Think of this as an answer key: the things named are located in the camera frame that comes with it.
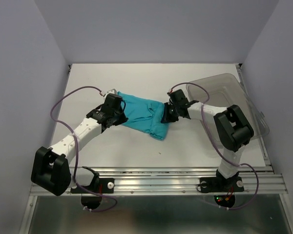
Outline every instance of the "gray wall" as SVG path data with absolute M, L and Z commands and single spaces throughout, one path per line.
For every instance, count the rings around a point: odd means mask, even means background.
M 281 0 L 243 67 L 250 96 L 270 126 L 265 144 L 293 204 L 293 0 Z
M 0 233 L 19 231 L 34 154 L 48 145 L 49 110 L 66 75 L 34 1 L 0 0 Z
M 277 0 L 35 0 L 69 62 L 242 62 Z

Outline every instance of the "white table surface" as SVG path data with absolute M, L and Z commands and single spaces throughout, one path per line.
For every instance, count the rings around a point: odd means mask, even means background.
M 85 85 L 115 88 L 140 98 L 168 101 L 173 85 L 223 73 L 238 79 L 234 64 L 73 64 L 65 94 Z M 187 95 L 186 86 L 180 86 Z M 59 119 L 76 128 L 85 115 L 103 103 L 94 89 L 80 90 L 63 101 Z M 56 125 L 52 144 L 69 131 Z M 169 126 L 164 141 L 124 126 L 111 127 L 80 152 L 79 165 L 89 167 L 218 167 L 217 155 L 198 120 L 180 119 Z M 258 140 L 246 147 L 241 162 L 265 166 Z

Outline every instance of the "blue towel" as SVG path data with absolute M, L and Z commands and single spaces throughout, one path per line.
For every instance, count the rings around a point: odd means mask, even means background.
M 117 94 L 126 102 L 125 115 L 128 121 L 123 123 L 124 126 L 148 133 L 157 140 L 165 139 L 169 124 L 161 123 L 164 113 L 163 103 L 121 92 Z

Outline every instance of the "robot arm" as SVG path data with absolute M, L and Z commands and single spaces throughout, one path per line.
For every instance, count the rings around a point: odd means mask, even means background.
M 80 151 L 89 141 L 103 133 L 111 126 L 125 123 L 127 118 L 121 107 L 123 99 L 113 93 L 105 96 L 105 102 L 92 110 L 74 130 Z M 76 186 L 71 181 L 69 164 L 75 157 L 75 140 L 72 134 L 67 135 L 49 148 L 40 147 L 34 160 L 31 181 L 59 196 L 69 187 Z M 76 179 L 81 185 L 97 183 L 99 174 L 89 168 L 79 170 Z
M 169 102 L 165 103 L 162 123 L 178 121 L 179 117 L 202 120 L 203 103 L 189 102 L 181 89 L 168 95 L 170 99 Z M 237 105 L 215 107 L 206 104 L 204 104 L 203 111 L 205 121 L 216 125 L 220 141 L 224 146 L 223 157 L 238 166 L 244 146 L 254 136 L 254 131 L 243 112 Z M 238 167 L 227 161 L 222 159 L 216 172 L 215 181 L 210 182 L 214 187 L 218 187 L 217 191 L 214 192 L 223 192 L 222 190 L 231 188 L 234 182 L 240 180 Z

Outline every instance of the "clear plastic bin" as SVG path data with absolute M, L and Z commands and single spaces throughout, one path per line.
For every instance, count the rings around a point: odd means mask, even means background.
M 238 105 L 254 129 L 254 136 L 252 139 L 260 138 L 269 133 L 269 128 L 264 121 L 263 114 L 259 113 L 256 109 L 234 75 L 225 73 L 191 82 L 201 85 L 208 91 L 210 95 L 210 99 L 206 103 L 208 105 L 218 107 L 229 107 L 233 104 Z M 202 89 L 190 84 L 188 84 L 186 88 L 190 100 L 206 100 L 207 95 Z M 222 144 L 218 136 L 216 125 L 214 123 L 209 123 L 209 129 L 216 143 L 221 146 Z

